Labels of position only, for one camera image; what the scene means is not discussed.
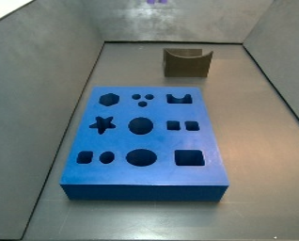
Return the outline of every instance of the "shape sorter board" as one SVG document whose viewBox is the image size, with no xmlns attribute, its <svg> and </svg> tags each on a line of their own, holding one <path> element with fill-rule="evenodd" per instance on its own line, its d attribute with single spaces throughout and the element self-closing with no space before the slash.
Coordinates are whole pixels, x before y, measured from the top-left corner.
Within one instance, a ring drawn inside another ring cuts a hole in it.
<svg viewBox="0 0 299 241">
<path fill-rule="evenodd" d="M 201 90 L 95 87 L 60 185 L 71 200 L 219 201 L 229 180 Z"/>
</svg>

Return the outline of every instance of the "gray wall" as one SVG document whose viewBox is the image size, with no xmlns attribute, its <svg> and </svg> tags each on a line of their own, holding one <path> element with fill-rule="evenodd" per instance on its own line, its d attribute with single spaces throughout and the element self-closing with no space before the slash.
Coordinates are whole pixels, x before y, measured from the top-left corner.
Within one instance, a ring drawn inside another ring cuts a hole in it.
<svg viewBox="0 0 299 241">
<path fill-rule="evenodd" d="M 243 43 L 273 0 L 94 0 L 91 14 L 106 40 Z"/>
<path fill-rule="evenodd" d="M 75 0 L 0 22 L 0 239 L 22 237 L 103 40 Z"/>
<path fill-rule="evenodd" d="M 245 47 L 299 118 L 299 1 L 275 1 Z"/>
</svg>

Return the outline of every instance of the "gray enclosure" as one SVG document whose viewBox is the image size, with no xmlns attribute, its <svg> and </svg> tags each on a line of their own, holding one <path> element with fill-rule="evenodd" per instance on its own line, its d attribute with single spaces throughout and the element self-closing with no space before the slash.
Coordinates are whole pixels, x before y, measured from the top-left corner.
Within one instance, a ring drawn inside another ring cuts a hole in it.
<svg viewBox="0 0 299 241">
<path fill-rule="evenodd" d="M 0 238 L 19 239 L 103 39 L 84 6 L 35 1 L 0 22 Z"/>
<path fill-rule="evenodd" d="M 299 1 L 275 1 L 245 47 L 299 118 Z"/>
<path fill-rule="evenodd" d="M 106 41 L 140 40 L 237 44 L 106 43 L 100 55 Z M 206 79 L 163 77 L 172 47 L 215 50 Z M 92 85 L 202 88 L 231 182 L 221 203 L 68 201 L 58 181 Z M 299 239 L 286 102 L 299 117 L 299 1 L 32 1 L 0 21 L 0 239 Z"/>
</svg>

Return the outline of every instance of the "arch-shaped block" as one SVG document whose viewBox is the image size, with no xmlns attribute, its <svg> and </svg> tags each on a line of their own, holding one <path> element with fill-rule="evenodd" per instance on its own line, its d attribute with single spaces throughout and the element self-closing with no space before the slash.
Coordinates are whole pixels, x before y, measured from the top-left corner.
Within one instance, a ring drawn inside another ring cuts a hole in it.
<svg viewBox="0 0 299 241">
<path fill-rule="evenodd" d="M 164 49 L 166 77 L 207 77 L 214 51 L 203 56 L 202 49 Z"/>
</svg>

